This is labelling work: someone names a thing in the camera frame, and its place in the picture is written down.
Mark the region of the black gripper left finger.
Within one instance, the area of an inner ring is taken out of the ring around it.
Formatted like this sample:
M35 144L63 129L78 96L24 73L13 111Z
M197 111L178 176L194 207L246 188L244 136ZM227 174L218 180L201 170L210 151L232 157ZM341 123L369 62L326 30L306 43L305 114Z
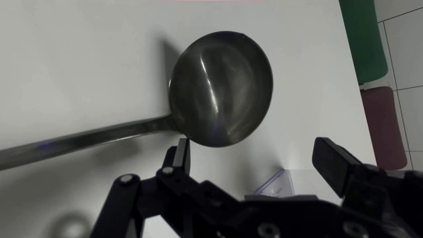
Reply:
M187 139L180 139L166 151L160 172L174 182L181 182L190 173L190 141Z

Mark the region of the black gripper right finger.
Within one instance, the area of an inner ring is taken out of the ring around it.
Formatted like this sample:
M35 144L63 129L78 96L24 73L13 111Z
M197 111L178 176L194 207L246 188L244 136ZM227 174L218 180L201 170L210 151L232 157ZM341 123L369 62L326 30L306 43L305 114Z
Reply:
M312 164L332 190L341 198L357 189L373 189L362 174L366 165L329 137L316 137Z

